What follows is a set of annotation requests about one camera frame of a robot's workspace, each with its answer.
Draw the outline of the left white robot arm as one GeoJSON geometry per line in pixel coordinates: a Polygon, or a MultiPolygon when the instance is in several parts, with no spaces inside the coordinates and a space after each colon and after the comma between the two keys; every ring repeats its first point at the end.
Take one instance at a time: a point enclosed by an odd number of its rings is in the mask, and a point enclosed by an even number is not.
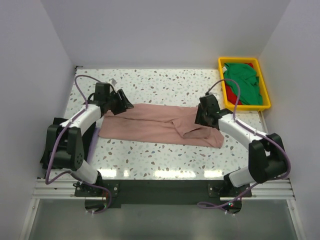
{"type": "Polygon", "coordinates": [[[86,161],[83,135],[107,112],[118,115],[134,106],[121,88],[116,90],[110,83],[96,83],[91,96],[91,100],[84,98],[83,107],[71,118],[48,127],[43,154],[46,185],[70,174],[91,188],[103,188],[100,172],[86,161]]]}

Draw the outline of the pink t shirt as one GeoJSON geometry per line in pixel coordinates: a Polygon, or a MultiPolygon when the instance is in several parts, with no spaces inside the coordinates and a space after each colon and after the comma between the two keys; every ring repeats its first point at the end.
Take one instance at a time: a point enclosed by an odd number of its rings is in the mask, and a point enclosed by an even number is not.
{"type": "Polygon", "coordinates": [[[104,139],[221,148],[224,136],[195,123],[198,107],[138,103],[104,115],[98,136],[104,139]]]}

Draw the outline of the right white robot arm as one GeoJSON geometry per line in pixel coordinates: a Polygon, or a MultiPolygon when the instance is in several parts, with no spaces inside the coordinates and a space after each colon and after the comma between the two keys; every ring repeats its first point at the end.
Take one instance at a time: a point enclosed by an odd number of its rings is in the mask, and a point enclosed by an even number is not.
{"type": "Polygon", "coordinates": [[[252,183],[263,184],[289,175],[291,163],[282,138],[276,133],[255,130],[239,120],[231,110],[221,109],[214,95],[207,94],[199,99],[195,123],[230,135],[248,151],[247,166],[226,174],[220,192],[252,183]]]}

